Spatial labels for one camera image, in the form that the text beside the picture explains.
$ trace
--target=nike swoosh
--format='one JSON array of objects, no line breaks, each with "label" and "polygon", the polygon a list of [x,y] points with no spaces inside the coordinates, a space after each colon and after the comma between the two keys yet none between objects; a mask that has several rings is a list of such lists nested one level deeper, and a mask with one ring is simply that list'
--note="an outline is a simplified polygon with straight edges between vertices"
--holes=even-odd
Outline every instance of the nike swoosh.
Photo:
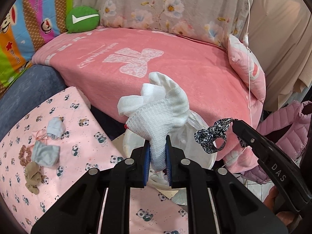
[{"label": "nike swoosh", "polygon": [[87,16],[83,16],[83,17],[79,17],[79,18],[77,18],[77,17],[75,17],[74,15],[72,15],[73,24],[78,23],[78,22],[80,22],[80,21],[82,21],[82,20],[85,20],[85,19],[87,19],[87,18],[97,17],[97,16],[99,16],[99,14],[92,14],[92,15],[87,15]]}]

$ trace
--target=white cord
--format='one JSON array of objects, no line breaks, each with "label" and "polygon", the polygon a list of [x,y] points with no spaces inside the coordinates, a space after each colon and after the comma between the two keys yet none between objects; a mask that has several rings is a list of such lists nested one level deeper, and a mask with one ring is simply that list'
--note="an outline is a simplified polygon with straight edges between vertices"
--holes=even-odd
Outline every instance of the white cord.
[{"label": "white cord", "polygon": [[[248,21],[247,21],[247,29],[246,29],[246,33],[244,35],[244,38],[243,38],[243,43],[244,43],[244,46],[246,47],[247,49],[247,55],[248,55],[248,58],[247,58],[247,62],[248,62],[248,79],[249,79],[249,112],[250,112],[250,122],[251,122],[251,126],[252,126],[252,107],[251,107],[251,94],[250,94],[250,65],[249,65],[249,52],[250,49],[249,49],[249,41],[248,41],[248,29],[249,29],[249,21],[250,21],[250,0],[248,0]],[[248,147],[245,147],[243,149],[243,151],[235,157],[235,159],[231,159],[229,160],[228,162],[226,162],[222,167],[226,166],[229,162],[233,161],[233,160],[237,160],[239,158],[239,156],[241,154],[243,154],[243,152],[245,151],[245,149],[247,149]]]}]

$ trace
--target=purple stripe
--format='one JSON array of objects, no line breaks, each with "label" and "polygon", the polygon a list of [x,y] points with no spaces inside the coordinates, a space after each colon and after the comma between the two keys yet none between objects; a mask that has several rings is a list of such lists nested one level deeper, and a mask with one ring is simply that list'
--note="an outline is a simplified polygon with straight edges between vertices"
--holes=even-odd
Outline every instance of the purple stripe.
[{"label": "purple stripe", "polygon": [[39,25],[39,29],[40,29],[40,35],[42,36],[42,38],[44,39],[45,43],[48,43],[50,40],[52,40],[54,38],[54,32],[51,29],[51,32],[48,32],[47,34],[45,33],[44,29],[46,30],[45,27],[41,27],[42,22],[45,20],[45,18],[43,18],[43,0],[29,0],[32,8],[35,11],[35,15],[36,15],[36,19],[37,19],[37,23]]}]

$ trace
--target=leopard print scrunchie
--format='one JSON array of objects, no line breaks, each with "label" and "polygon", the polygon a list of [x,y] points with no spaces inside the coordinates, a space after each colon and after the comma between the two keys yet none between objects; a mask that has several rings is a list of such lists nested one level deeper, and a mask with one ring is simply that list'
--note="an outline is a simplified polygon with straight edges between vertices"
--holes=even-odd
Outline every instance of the leopard print scrunchie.
[{"label": "leopard print scrunchie", "polygon": [[[225,132],[229,129],[230,123],[234,120],[237,119],[232,118],[219,119],[213,124],[213,126],[208,127],[207,129],[197,131],[194,134],[195,142],[200,144],[204,149],[204,151],[208,154],[216,153],[220,150],[223,150],[225,144],[227,143],[227,136]],[[224,140],[224,142],[219,148],[217,148],[213,144],[213,142],[217,138],[222,138]],[[238,137],[238,140],[242,148],[247,147],[247,144],[242,139]]]},{"label": "leopard print scrunchie", "polygon": [[26,146],[23,145],[18,154],[18,159],[20,160],[21,166],[28,165],[32,161],[31,157],[32,157],[32,151],[30,150],[30,148],[26,148]]}]

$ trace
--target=round green cushion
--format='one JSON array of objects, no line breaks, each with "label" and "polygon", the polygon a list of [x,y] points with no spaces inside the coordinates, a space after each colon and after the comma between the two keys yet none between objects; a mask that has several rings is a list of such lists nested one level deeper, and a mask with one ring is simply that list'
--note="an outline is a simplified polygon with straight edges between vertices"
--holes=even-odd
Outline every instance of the round green cushion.
[{"label": "round green cushion", "polygon": [[91,7],[73,8],[66,16],[68,33],[88,32],[99,25],[99,12]]}]

